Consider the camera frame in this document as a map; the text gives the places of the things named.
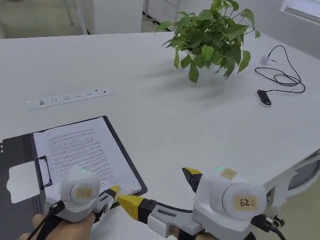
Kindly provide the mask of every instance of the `green led light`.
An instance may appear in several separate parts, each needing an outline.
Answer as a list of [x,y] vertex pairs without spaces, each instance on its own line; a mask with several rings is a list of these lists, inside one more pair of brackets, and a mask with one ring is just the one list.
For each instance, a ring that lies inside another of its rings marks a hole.
[[213,171],[220,171],[222,169],[222,166],[217,166],[215,168],[212,168]]

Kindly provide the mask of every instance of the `black wire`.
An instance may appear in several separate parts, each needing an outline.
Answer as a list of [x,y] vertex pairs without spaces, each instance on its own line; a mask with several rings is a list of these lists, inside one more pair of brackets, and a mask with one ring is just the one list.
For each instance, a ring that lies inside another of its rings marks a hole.
[[277,227],[271,227],[270,230],[277,234],[281,240],[286,240],[285,236],[279,231]]
[[51,216],[51,214],[48,214],[44,217],[44,219],[40,222],[40,224],[33,230],[33,232],[30,234],[30,236],[27,238],[27,240],[31,240],[32,237],[38,232],[38,230],[45,224],[47,219]]
[[48,214],[43,218],[43,220],[40,222],[40,224],[33,230],[33,232],[30,234],[30,236],[27,238],[27,240],[31,240],[32,237],[38,232],[38,230],[45,224],[45,222],[48,220],[48,218],[52,215],[57,215],[60,213],[63,209],[65,209],[65,203],[62,200],[57,201],[55,204],[50,206]]
[[[273,52],[273,50],[275,50],[275,49],[278,48],[278,47],[283,48],[283,50],[284,50],[284,52],[285,52],[286,59],[287,59],[289,65],[290,65],[290,67],[293,69],[293,71],[294,71],[295,74],[297,75],[297,77],[288,75],[288,74],[286,74],[285,72],[283,72],[283,71],[281,71],[281,70],[279,70],[279,69],[276,69],[276,68],[272,68],[272,67],[263,67],[263,66],[261,66],[261,67],[256,67],[256,68],[255,68],[255,72],[256,72],[257,74],[259,74],[260,76],[266,78],[266,79],[269,79],[269,80],[271,80],[271,81],[273,81],[273,82],[275,82],[275,83],[277,83],[277,84],[280,84],[281,86],[294,87],[294,86],[297,86],[297,85],[301,84],[302,87],[303,87],[303,90],[301,90],[301,91],[285,91],[285,90],[279,90],[279,89],[272,89],[272,90],[268,90],[268,91],[265,91],[265,92],[283,92],[283,93],[292,93],[292,94],[302,94],[303,92],[306,91],[306,86],[302,83],[302,80],[301,80],[300,75],[299,75],[298,72],[295,70],[295,68],[292,66],[292,64],[291,64],[291,62],[290,62],[290,60],[289,60],[289,57],[288,57],[286,48],[285,48],[284,46],[282,46],[282,45],[277,45],[277,46],[275,46],[275,47],[269,52],[269,54],[268,54],[267,57],[269,58],[270,55],[271,55],[271,53]],[[269,70],[277,71],[278,74],[275,74],[275,75],[273,76],[273,79],[272,79],[272,78],[270,78],[270,77],[268,77],[268,76],[266,76],[266,75],[263,75],[261,72],[259,72],[259,71],[258,71],[259,69],[269,69]],[[286,77],[287,79],[291,80],[292,83],[290,83],[290,82],[281,82],[281,81],[278,80],[278,77]]]

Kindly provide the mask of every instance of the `black clipboard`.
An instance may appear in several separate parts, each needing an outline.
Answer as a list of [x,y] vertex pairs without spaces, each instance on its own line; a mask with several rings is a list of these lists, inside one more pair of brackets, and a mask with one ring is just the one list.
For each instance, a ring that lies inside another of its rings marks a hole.
[[[106,116],[90,118],[83,121],[65,124],[63,126],[82,123],[101,117],[104,119],[105,124],[109,128],[115,142],[117,143],[124,158],[126,159],[136,179],[141,185],[141,191],[136,193],[135,195],[140,196],[145,194],[148,191],[147,186],[142,180],[134,163],[130,159],[125,147],[121,143],[116,131],[114,130],[113,126],[111,125],[109,119]],[[21,234],[32,232],[32,217],[35,214],[44,213],[44,205],[46,200],[44,188],[46,186],[42,182],[40,167],[39,164],[37,164],[37,161],[39,161],[39,159],[37,155],[37,149],[33,133],[8,138],[3,140],[2,143],[0,143],[0,206],[2,216],[0,218],[0,236],[3,236],[4,239],[18,239]],[[11,194],[7,190],[7,182],[9,180],[9,169],[14,166],[24,164],[30,161],[35,161],[35,168],[39,182],[40,194],[29,199],[20,201],[18,203],[12,203]]]

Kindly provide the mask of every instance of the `paper document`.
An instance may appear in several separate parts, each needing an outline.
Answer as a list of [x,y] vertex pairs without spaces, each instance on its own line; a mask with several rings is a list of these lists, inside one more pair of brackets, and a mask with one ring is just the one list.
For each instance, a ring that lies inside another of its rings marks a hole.
[[79,166],[99,176],[100,192],[114,185],[119,185],[124,195],[141,191],[102,117],[36,132],[33,137],[38,157],[47,157],[52,185],[59,183],[71,167]]

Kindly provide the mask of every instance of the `beige sticker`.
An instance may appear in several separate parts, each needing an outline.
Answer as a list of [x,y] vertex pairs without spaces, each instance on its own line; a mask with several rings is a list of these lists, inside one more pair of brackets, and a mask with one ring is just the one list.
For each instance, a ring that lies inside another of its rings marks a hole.
[[92,189],[80,187],[76,190],[75,196],[80,199],[89,199],[92,197]]
[[230,168],[226,168],[220,175],[221,177],[224,177],[226,179],[232,180],[235,178],[235,176],[238,174],[237,171],[234,171]]
[[258,199],[256,196],[234,196],[234,209],[237,211],[256,211],[258,209]]

